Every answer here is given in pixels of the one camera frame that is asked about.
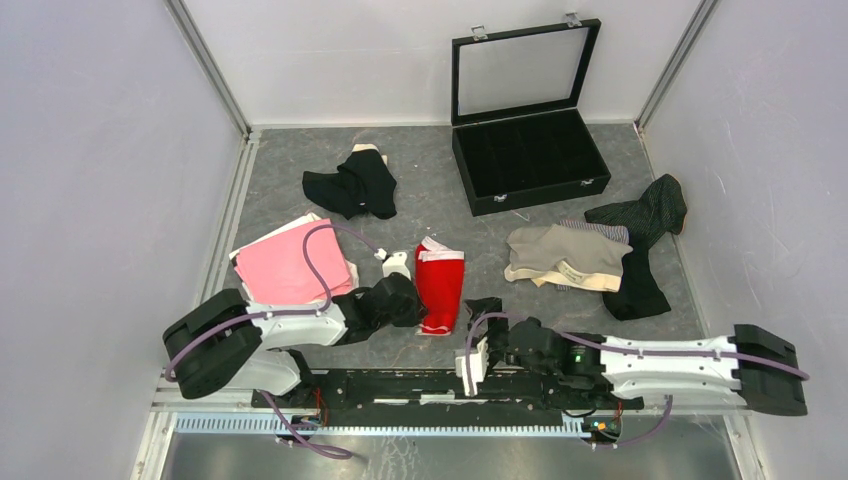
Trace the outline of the red boxer briefs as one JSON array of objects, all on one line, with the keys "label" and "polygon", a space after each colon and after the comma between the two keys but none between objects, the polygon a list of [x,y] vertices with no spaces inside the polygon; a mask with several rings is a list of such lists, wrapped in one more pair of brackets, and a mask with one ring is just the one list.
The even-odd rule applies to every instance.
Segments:
[{"label": "red boxer briefs", "polygon": [[450,335],[459,315],[465,253],[426,236],[416,248],[414,259],[414,282],[427,310],[420,334]]}]

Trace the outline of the beige grey ribbed underwear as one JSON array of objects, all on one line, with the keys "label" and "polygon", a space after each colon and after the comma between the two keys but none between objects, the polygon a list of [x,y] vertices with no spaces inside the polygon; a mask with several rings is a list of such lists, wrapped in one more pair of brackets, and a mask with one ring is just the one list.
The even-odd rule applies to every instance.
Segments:
[{"label": "beige grey ribbed underwear", "polygon": [[507,245],[510,252],[504,270],[506,280],[597,292],[620,289],[623,258],[633,251],[631,246],[596,231],[559,224],[518,228],[508,235]]}]

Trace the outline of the black underwear with beige band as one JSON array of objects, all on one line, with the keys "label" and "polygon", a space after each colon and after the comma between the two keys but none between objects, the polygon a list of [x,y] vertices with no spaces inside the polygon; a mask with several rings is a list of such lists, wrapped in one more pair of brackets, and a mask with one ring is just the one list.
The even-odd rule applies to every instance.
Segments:
[{"label": "black underwear with beige band", "polygon": [[374,144],[355,144],[335,173],[306,171],[302,188],[317,206],[350,220],[370,214],[387,220],[397,215],[394,200],[397,181]]}]

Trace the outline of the black display case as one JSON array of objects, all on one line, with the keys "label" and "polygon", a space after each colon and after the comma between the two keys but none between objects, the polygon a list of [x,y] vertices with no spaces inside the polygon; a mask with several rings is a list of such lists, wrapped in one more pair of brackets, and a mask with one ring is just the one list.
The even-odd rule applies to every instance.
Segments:
[{"label": "black display case", "polygon": [[611,173],[578,110],[602,23],[451,42],[452,151],[473,216],[601,194]]}]

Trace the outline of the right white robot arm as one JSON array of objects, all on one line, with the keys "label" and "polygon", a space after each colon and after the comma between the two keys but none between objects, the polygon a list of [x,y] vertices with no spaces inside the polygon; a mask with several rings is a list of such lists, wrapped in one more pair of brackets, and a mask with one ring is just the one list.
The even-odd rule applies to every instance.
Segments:
[{"label": "right white robot arm", "polygon": [[490,369],[515,366],[554,382],[554,392],[578,393],[591,408],[610,401],[671,396],[697,405],[740,406],[757,413],[808,413],[809,376],[789,341],[752,324],[730,335],[668,341],[558,332],[534,317],[506,314],[498,297],[468,300],[468,334],[455,354],[466,395],[481,394]]}]

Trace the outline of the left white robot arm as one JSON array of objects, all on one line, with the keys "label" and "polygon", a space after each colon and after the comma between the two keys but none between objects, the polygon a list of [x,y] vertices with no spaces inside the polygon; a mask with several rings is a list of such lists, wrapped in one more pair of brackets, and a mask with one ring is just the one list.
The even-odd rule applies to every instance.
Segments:
[{"label": "left white robot arm", "polygon": [[426,314],[413,282],[400,273],[322,304],[265,305],[225,289],[165,330],[164,377],[188,400],[246,388],[302,407],[313,397],[314,381],[299,346],[364,342],[387,326],[416,327]]}]

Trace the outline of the pink underwear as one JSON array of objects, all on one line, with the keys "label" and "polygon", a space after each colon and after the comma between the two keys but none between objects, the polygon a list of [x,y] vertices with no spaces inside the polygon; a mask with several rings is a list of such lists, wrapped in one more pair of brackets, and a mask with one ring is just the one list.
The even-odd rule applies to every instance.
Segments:
[{"label": "pink underwear", "polygon": [[303,255],[307,232],[309,257],[333,295],[359,286],[358,269],[346,260],[328,219],[314,213],[299,217],[229,254],[250,300],[266,305],[297,305],[322,301],[324,288]]}]

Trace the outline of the grey striped underwear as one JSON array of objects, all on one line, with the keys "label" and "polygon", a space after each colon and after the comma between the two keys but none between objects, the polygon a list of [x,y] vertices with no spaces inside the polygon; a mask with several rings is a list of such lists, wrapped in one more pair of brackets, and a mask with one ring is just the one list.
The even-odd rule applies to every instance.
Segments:
[{"label": "grey striped underwear", "polygon": [[561,220],[560,224],[568,228],[579,229],[584,231],[593,231],[603,235],[611,241],[615,241],[625,245],[630,244],[629,231],[625,226],[611,226],[597,223],[589,223],[574,219]]}]

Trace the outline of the dark striped black underwear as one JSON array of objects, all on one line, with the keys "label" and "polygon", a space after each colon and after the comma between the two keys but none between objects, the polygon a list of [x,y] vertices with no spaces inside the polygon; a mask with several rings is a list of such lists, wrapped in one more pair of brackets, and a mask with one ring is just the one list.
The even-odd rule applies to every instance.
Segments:
[{"label": "dark striped black underwear", "polygon": [[619,290],[602,295],[603,303],[619,321],[654,317],[671,306],[651,272],[649,251],[667,233],[678,235],[688,207],[679,181],[670,174],[654,180],[636,200],[610,203],[584,212],[593,224],[624,227],[632,251],[622,258]]}]

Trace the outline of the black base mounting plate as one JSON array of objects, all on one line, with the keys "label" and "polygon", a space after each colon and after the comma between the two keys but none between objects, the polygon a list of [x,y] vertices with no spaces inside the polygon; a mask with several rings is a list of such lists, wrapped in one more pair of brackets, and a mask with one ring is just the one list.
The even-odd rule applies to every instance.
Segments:
[{"label": "black base mounting plate", "polygon": [[326,427],[541,427],[589,411],[640,410],[606,386],[578,389],[526,370],[497,370],[466,395],[446,369],[330,369],[307,375],[271,402],[255,392],[255,408],[305,409]]}]

